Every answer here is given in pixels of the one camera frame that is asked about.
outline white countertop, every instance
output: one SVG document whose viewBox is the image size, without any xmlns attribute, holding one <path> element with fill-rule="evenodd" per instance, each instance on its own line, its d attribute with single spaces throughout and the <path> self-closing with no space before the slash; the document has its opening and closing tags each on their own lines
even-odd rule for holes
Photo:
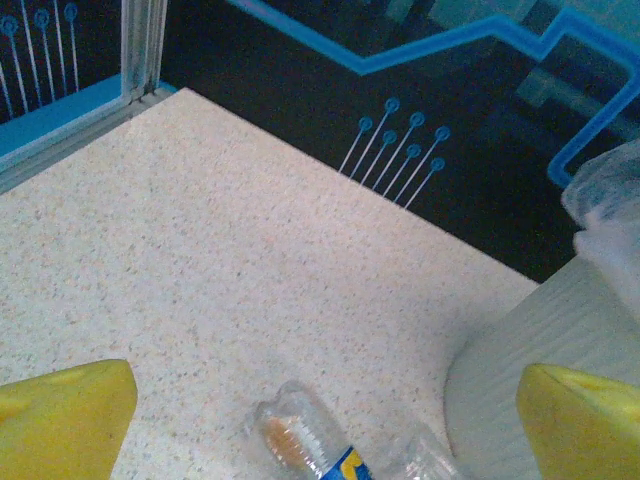
<svg viewBox="0 0 640 480">
<path fill-rule="evenodd" d="M 251 404 L 296 377 L 363 456 L 536 284 L 188 90 L 0 198 L 0 383 L 125 358 L 114 479 L 260 478 Z"/>
</svg>

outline white bin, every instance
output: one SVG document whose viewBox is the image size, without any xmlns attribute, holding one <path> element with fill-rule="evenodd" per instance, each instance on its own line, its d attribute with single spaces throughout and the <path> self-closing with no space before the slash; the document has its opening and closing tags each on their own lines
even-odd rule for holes
<svg viewBox="0 0 640 480">
<path fill-rule="evenodd" d="M 447 433 L 479 479 L 541 478 L 515 405 L 531 363 L 640 385 L 640 326 L 590 264 L 569 262 L 454 360 L 445 386 Z"/>
</svg>

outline yellow object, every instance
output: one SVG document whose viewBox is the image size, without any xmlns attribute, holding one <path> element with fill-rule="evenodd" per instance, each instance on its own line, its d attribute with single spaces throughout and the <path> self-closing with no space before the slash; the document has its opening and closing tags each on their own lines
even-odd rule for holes
<svg viewBox="0 0 640 480">
<path fill-rule="evenodd" d="M 640 389 L 529 365 L 516 404 L 545 480 L 640 479 Z"/>
<path fill-rule="evenodd" d="M 125 360 L 0 387 L 0 480 L 108 480 L 137 397 Z"/>
</svg>

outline blue wall decal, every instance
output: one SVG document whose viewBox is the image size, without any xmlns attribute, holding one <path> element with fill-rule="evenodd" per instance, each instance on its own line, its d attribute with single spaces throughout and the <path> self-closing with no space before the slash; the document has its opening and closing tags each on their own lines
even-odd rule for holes
<svg viewBox="0 0 640 480">
<path fill-rule="evenodd" d="M 422 157 L 422 160 L 420 160 L 420 163 L 418 164 L 418 166 L 415 168 L 415 170 L 413 171 L 413 173 L 409 177 L 409 180 L 407 180 L 407 182 L 402 187 L 402 190 L 400 190 L 398 192 L 398 195 L 396 195 L 396 198 L 393 199 L 394 203 L 398 203 L 398 200 L 400 199 L 400 197 L 402 196 L 404 191 L 407 189 L 407 187 L 411 183 L 411 180 L 413 180 L 414 177 L 418 174 L 418 172 L 420 171 L 420 168 L 422 168 L 424 163 L 429 159 L 429 156 L 433 153 L 433 151 L 438 146 L 438 144 L 441 143 L 441 142 L 447 141 L 450 136 L 451 136 L 451 130 L 449 129 L 449 127 L 444 127 L 443 126 L 443 127 L 440 127 L 440 128 L 438 128 L 436 130 L 436 133 L 434 135 L 435 140 L 434 140 L 433 144 L 431 144 L 431 147 L 429 148 L 429 150 L 427 150 L 427 153 L 424 154 L 424 157 Z M 429 178 L 431 177 L 432 173 L 429 174 L 429 176 L 427 177 L 427 180 L 429 180 Z"/>
<path fill-rule="evenodd" d="M 358 159 L 358 165 L 360 165 L 360 163 L 362 162 L 362 159 L 365 157 L 365 155 L 367 154 L 367 152 L 371 148 L 371 145 L 373 144 L 373 142 L 375 141 L 376 137 L 378 136 L 378 133 L 380 133 L 380 129 L 382 128 L 382 125 L 384 125 L 384 122 L 386 122 L 387 118 L 389 118 L 389 115 L 392 115 L 392 114 L 396 113 L 399 108 L 400 108 L 400 100 L 398 100 L 397 98 L 392 97 L 392 98 L 390 98 L 389 100 L 387 100 L 385 102 L 385 104 L 384 104 L 384 116 L 380 120 L 380 123 L 378 124 L 378 127 L 376 128 L 376 131 L 373 132 L 373 135 L 371 136 L 371 140 L 369 140 L 369 143 L 367 144 L 367 146 L 365 147 L 364 151 L 362 152 L 362 155 Z M 339 170 L 340 172 L 342 172 L 342 170 L 344 169 L 344 166 L 347 163 L 347 160 L 348 160 L 348 155 L 344 159 L 344 162 L 342 162 L 342 166 L 340 167 L 340 170 Z"/>
<path fill-rule="evenodd" d="M 49 25 L 49 12 L 45 8 L 40 8 L 36 12 L 33 23 L 42 32 L 42 48 L 44 49 L 45 62 L 47 64 L 47 76 L 49 77 L 49 91 L 51 101 L 55 102 L 56 92 L 53 87 L 53 72 L 51 71 L 51 56 L 49 55 L 49 43 L 47 42 L 47 26 Z"/>
<path fill-rule="evenodd" d="M 56 17 L 56 34 L 58 36 L 58 53 L 60 54 L 60 74 L 62 75 L 62 87 L 64 95 L 67 96 L 67 74 L 64 66 L 64 50 L 62 48 L 62 30 L 60 28 L 60 13 L 58 11 L 58 0 L 53 0 L 53 11 Z"/>
<path fill-rule="evenodd" d="M 38 81 L 38 69 L 36 68 L 36 58 L 33 53 L 33 43 L 31 43 L 31 28 L 29 27 L 29 18 L 27 16 L 27 7 L 24 0 L 20 0 L 22 7 L 22 21 L 24 22 L 24 33 L 27 38 L 27 46 L 29 47 L 29 59 L 31 60 L 31 72 L 36 87 L 36 96 L 38 97 L 38 107 L 42 107 L 42 97 L 40 95 L 40 82 Z"/>
<path fill-rule="evenodd" d="M 360 121 L 358 122 L 358 128 L 359 128 L 358 135 L 356 135 L 356 138 L 353 140 L 353 143 L 351 144 L 351 148 L 347 152 L 347 155 L 344 157 L 344 160 L 342 161 L 342 165 L 340 165 L 340 169 L 338 170 L 339 172 L 342 172 L 342 170 L 344 169 L 344 166 L 347 164 L 347 161 L 349 161 L 349 157 L 351 157 L 351 154 L 353 153 L 353 150 L 356 148 L 356 145 L 358 144 L 358 141 L 360 141 L 360 138 L 362 137 L 362 135 L 365 132 L 368 132 L 369 130 L 371 130 L 371 127 L 373 127 L 373 120 L 371 120 L 370 117 L 362 117 L 360 119 Z"/>
<path fill-rule="evenodd" d="M 391 155 L 391 158 L 385 165 L 384 170 L 382 170 L 382 173 L 380 173 L 380 175 L 378 176 L 378 180 L 376 180 L 376 183 L 373 185 L 373 190 L 378 188 L 378 185 L 380 184 L 380 180 L 382 180 L 382 178 L 384 177 L 384 174 L 387 173 L 387 170 L 389 170 L 389 167 L 398 156 L 398 153 L 400 152 L 404 144 L 407 142 L 407 139 L 409 138 L 409 136 L 413 133 L 413 131 L 416 128 L 424 125 L 425 119 L 426 118 L 424 116 L 424 113 L 422 112 L 415 112 L 411 115 L 411 117 L 409 118 L 409 129 L 407 130 L 407 133 L 405 133 L 404 138 L 400 142 L 400 145 L 398 145 L 398 148 L 396 148 L 395 152 L 393 152 L 393 155 Z"/>
<path fill-rule="evenodd" d="M 424 188 L 424 186 L 427 184 L 427 182 L 429 181 L 429 179 L 433 176 L 434 173 L 441 171 L 442 169 L 444 169 L 444 158 L 434 158 L 431 161 L 431 170 L 429 170 L 429 173 L 427 174 L 426 178 L 422 181 L 422 183 L 420 184 L 420 186 L 418 188 L 416 188 L 416 191 L 413 193 L 413 195 L 411 196 L 411 198 L 407 201 L 407 203 L 404 205 L 405 210 L 407 208 L 409 208 L 409 206 L 413 203 L 413 200 L 418 196 L 418 194 L 422 191 L 422 189 Z"/>
<path fill-rule="evenodd" d="M 396 132 L 394 132 L 393 130 L 387 130 L 386 132 L 384 132 L 384 134 L 382 135 L 382 146 L 380 147 L 380 151 L 378 152 L 376 157 L 373 159 L 373 162 L 371 162 L 371 165 L 369 165 L 369 169 L 367 170 L 367 173 L 365 173 L 364 177 L 362 177 L 362 180 L 360 181 L 360 185 L 363 185 L 364 182 L 367 181 L 367 178 L 369 178 L 369 174 L 371 173 L 371 170 L 373 170 L 373 167 L 375 167 L 376 163 L 378 163 L 378 160 L 380 159 L 380 156 L 382 155 L 384 150 L 389 145 L 396 143 L 396 140 L 398 140 L 398 134 Z M 353 169 L 353 172 L 351 172 L 351 175 L 349 176 L 349 178 L 353 178 L 353 175 L 356 173 L 356 170 L 358 170 L 358 167 L 360 166 L 360 163 L 362 162 L 363 158 L 364 157 L 360 157 L 360 160 L 358 161 L 356 168 Z"/>
<path fill-rule="evenodd" d="M 549 55 L 563 37 L 577 39 L 622 65 L 629 73 L 629 79 L 552 158 L 547 174 L 562 188 L 566 187 L 572 178 L 566 170 L 569 162 L 640 94 L 639 49 L 571 8 L 563 8 L 540 36 L 521 27 L 507 16 L 497 14 L 365 58 L 293 20 L 261 0 L 227 1 L 358 75 L 379 72 L 487 37 L 504 41 L 540 62 Z"/>
<path fill-rule="evenodd" d="M 422 148 L 417 143 L 413 143 L 409 145 L 409 147 L 407 148 L 407 158 L 404 160 L 404 162 L 402 163 L 402 166 L 398 169 L 395 176 L 389 182 L 387 189 L 382 194 L 383 197 L 387 196 L 387 193 L 389 193 L 389 190 L 391 190 L 391 187 L 393 187 L 393 185 L 396 183 L 396 180 L 398 179 L 400 174 L 404 172 L 404 169 L 407 167 L 407 165 L 409 165 L 409 162 L 414 158 L 417 158 L 420 155 L 421 151 L 422 151 Z"/>
<path fill-rule="evenodd" d="M 22 70 L 20 69 L 20 60 L 18 60 L 18 51 L 16 49 L 15 34 L 20 27 L 18 26 L 18 20 L 11 15 L 5 15 L 0 18 L 0 32 L 6 35 L 11 45 L 11 53 L 13 54 L 13 64 L 16 69 L 16 76 L 18 77 L 18 87 L 20 88 L 20 96 L 22 97 L 22 106 L 24 111 L 29 111 L 29 104 L 27 103 L 27 93 L 24 90 L 24 81 L 22 80 Z M 6 89 L 6 83 L 4 74 L 2 75 L 3 90 Z M 13 118 L 13 107 L 11 106 L 11 99 L 9 94 L 5 91 L 5 100 L 7 102 L 7 108 L 9 109 L 9 117 Z"/>
<path fill-rule="evenodd" d="M 73 76 L 76 81 L 76 92 L 80 90 L 78 86 L 78 55 L 76 53 L 76 29 L 73 26 L 73 22 L 78 16 L 78 7 L 75 3 L 67 3 L 64 7 L 64 18 L 69 22 L 69 29 L 71 30 L 71 53 L 73 58 Z"/>
</svg>

